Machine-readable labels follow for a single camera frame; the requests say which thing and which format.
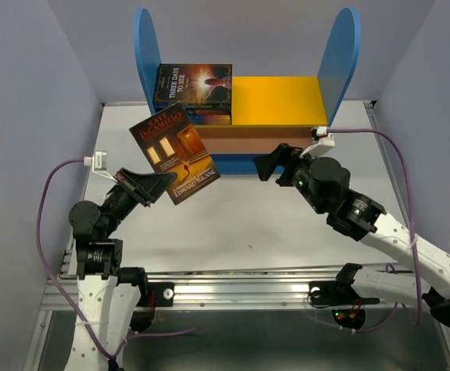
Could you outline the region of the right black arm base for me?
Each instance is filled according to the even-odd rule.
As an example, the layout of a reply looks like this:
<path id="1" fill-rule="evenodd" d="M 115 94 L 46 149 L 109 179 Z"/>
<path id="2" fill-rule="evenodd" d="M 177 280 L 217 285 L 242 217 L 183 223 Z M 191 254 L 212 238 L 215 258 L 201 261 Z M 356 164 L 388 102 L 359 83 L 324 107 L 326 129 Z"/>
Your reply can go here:
<path id="1" fill-rule="evenodd" d="M 379 298 L 357 294 L 352 284 L 356 273 L 361 273 L 363 266 L 348 263 L 332 281 L 310 281 L 308 303 L 313 308 L 331 308 L 349 306 L 349 309 L 333 309 L 332 317 L 342 329 L 360 330 L 366 321 L 364 305 L 377 305 Z"/>

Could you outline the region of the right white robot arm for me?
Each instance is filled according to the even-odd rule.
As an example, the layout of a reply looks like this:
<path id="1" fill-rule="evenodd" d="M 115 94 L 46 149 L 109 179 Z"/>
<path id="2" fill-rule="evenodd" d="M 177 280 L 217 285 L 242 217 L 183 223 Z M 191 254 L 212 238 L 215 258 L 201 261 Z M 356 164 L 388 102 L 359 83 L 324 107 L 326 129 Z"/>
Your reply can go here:
<path id="1" fill-rule="evenodd" d="M 272 153 L 254 158 L 261 181 L 281 166 L 276 183 L 294 187 L 334 231 L 372 247 L 412 275 L 374 271 L 347 263 L 332 281 L 310 282 L 309 301 L 315 306 L 375 305 L 382 301 L 420 305 L 450 328 L 450 254 L 412 236 L 385 208 L 349 187 L 351 174 L 330 157 L 313 157 L 300 148 L 280 144 Z"/>

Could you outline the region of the Jane Eyre book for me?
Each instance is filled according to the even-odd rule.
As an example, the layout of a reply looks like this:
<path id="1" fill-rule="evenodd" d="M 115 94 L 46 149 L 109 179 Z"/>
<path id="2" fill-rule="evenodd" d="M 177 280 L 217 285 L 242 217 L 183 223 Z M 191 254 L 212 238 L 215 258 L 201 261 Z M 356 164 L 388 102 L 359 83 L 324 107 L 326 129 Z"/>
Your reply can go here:
<path id="1" fill-rule="evenodd" d="M 229 117 L 194 117 L 191 119 L 195 125 L 207 125 L 207 126 L 227 126 L 231 125 L 231 119 Z"/>

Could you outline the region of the Animal Farm book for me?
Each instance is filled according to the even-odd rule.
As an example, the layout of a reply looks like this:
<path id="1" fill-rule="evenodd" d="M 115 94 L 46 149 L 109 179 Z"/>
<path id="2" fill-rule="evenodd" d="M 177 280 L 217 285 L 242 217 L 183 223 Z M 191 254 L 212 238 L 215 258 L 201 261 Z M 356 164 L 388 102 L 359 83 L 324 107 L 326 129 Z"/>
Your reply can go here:
<path id="1" fill-rule="evenodd" d="M 229 111 L 231 113 L 230 105 L 185 105 L 184 108 L 187 110 L 221 110 L 221 111 Z"/>

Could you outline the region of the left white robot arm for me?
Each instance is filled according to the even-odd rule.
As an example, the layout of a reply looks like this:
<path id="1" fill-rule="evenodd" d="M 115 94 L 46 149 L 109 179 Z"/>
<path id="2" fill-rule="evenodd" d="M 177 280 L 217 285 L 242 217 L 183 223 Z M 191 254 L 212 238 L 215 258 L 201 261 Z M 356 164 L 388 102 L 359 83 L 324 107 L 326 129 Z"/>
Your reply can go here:
<path id="1" fill-rule="evenodd" d="M 122 267 L 123 242 L 111 238 L 138 206 L 155 203 L 174 172 L 138 174 L 121 168 L 103 204 L 80 201 L 69 221 L 77 254 L 77 318 L 67 370 L 120 370 L 136 305 L 149 297 L 142 267 Z"/>

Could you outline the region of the A Tale of Two Cities book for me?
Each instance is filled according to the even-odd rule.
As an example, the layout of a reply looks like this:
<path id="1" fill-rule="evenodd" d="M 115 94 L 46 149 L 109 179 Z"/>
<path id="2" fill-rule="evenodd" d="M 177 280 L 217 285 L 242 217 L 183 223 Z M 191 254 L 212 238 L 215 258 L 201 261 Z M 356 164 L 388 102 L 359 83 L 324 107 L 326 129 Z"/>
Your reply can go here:
<path id="1" fill-rule="evenodd" d="M 211 115 L 190 115 L 189 116 L 192 122 L 197 122 L 198 124 L 211 124 L 212 122 L 216 122 L 218 124 L 229 124 L 231 121 L 230 115 L 221 115 L 221 114 L 211 114 Z"/>

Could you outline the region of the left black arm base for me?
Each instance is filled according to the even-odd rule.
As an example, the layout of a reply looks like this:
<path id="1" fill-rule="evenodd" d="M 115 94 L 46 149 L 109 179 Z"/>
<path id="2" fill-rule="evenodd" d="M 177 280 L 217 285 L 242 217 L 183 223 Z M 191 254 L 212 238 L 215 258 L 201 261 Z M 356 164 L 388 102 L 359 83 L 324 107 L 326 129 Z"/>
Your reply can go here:
<path id="1" fill-rule="evenodd" d="M 130 321 L 130 330 L 144 332 L 149 329 L 156 317 L 156 308 L 173 306 L 175 284 L 171 281 L 150 281 L 143 267 L 127 267 L 122 276 L 139 290 L 139 301 Z"/>

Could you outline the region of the Three Days to See book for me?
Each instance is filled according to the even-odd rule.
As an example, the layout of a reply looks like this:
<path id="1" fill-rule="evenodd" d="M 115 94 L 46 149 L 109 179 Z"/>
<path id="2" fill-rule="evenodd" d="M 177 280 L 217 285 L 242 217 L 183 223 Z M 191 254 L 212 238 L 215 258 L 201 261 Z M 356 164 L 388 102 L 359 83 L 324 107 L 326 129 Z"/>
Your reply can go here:
<path id="1" fill-rule="evenodd" d="M 181 102 L 194 106 L 230 106 L 232 64 L 161 63 L 157 70 L 153 103 Z"/>

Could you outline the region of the brown book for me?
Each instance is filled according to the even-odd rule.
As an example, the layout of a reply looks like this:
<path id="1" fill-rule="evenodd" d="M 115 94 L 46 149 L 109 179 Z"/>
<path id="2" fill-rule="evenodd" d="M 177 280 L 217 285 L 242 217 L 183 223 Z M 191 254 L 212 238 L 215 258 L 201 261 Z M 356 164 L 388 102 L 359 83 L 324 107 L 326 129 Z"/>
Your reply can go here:
<path id="1" fill-rule="evenodd" d="M 181 103 L 129 129 L 156 173 L 174 172 L 167 188 L 177 206 L 220 178 L 219 170 Z"/>

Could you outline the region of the Little Women book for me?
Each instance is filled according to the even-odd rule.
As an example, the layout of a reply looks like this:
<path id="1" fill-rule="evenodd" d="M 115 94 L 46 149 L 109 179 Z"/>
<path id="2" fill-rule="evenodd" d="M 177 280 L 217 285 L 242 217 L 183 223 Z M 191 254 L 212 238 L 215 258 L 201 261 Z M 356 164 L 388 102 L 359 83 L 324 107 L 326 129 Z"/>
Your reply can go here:
<path id="1" fill-rule="evenodd" d="M 193 110 L 189 109 L 186 111 L 189 116 L 230 116 L 229 111 L 221 111 L 221 110 Z"/>

